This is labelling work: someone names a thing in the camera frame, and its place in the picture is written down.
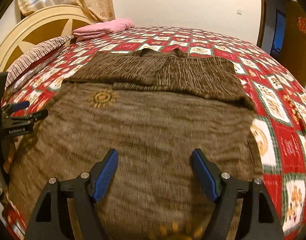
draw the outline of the screw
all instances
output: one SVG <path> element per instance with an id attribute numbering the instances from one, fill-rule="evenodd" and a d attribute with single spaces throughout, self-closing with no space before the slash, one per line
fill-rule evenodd
<path id="1" fill-rule="evenodd" d="M 89 176 L 90 176 L 90 174 L 89 174 L 88 172 L 83 172 L 83 173 L 81 174 L 81 178 L 82 178 L 82 179 L 87 179 Z"/>
<path id="2" fill-rule="evenodd" d="M 262 183 L 262 180 L 260 178 L 255 178 L 254 179 L 254 182 L 257 184 L 257 185 L 260 185 Z"/>
<path id="3" fill-rule="evenodd" d="M 56 183 L 56 181 L 57 181 L 56 178 L 51 178 L 51 179 L 49 179 L 49 183 L 50 183 L 50 184 L 54 184 L 54 183 Z"/>
<path id="4" fill-rule="evenodd" d="M 228 174 L 227 172 L 223 172 L 223 173 L 221 174 L 221 176 L 222 176 L 223 179 L 229 179 L 229 178 L 231 177 L 231 175 Z"/>

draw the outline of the striped pillow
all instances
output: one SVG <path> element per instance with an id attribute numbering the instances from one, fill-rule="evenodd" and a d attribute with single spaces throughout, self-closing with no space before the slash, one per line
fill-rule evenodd
<path id="1" fill-rule="evenodd" d="M 5 83 L 5 88 L 7 88 L 11 83 L 22 74 L 32 63 L 38 61 L 54 49 L 64 45 L 67 41 L 74 38 L 73 35 L 60 36 L 56 38 L 43 41 L 38 45 L 34 46 L 27 53 L 21 55 L 16 59 L 12 65 L 7 69 L 8 77 Z"/>

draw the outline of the bedspread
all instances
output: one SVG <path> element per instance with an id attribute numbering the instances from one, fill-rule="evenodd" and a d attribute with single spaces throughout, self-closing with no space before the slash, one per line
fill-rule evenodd
<path id="1" fill-rule="evenodd" d="M 144 48 L 160 52 L 180 48 L 191 56 L 219 56 L 233 62 L 256 108 L 251 130 L 261 155 L 264 183 L 285 238 L 293 239 L 306 222 L 306 93 L 288 70 L 251 43 L 204 30 L 133 28 L 67 47 L 11 101 L 29 100 L 26 113 L 37 111 L 59 90 L 63 79 L 73 75 L 97 51 L 126 54 Z"/>

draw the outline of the wooden headboard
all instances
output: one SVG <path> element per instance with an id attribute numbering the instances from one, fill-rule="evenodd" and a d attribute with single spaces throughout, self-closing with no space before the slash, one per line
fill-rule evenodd
<path id="1" fill-rule="evenodd" d="M 0 72 L 38 43 L 70 35 L 72 30 L 93 23 L 95 20 L 75 5 L 54 5 L 36 11 L 20 21 L 0 45 Z"/>

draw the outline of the door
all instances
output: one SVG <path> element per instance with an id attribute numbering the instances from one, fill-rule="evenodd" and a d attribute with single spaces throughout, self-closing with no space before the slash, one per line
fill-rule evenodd
<path id="1" fill-rule="evenodd" d="M 286 26 L 279 62 L 306 85 L 306 13 L 299 3 L 286 5 Z"/>

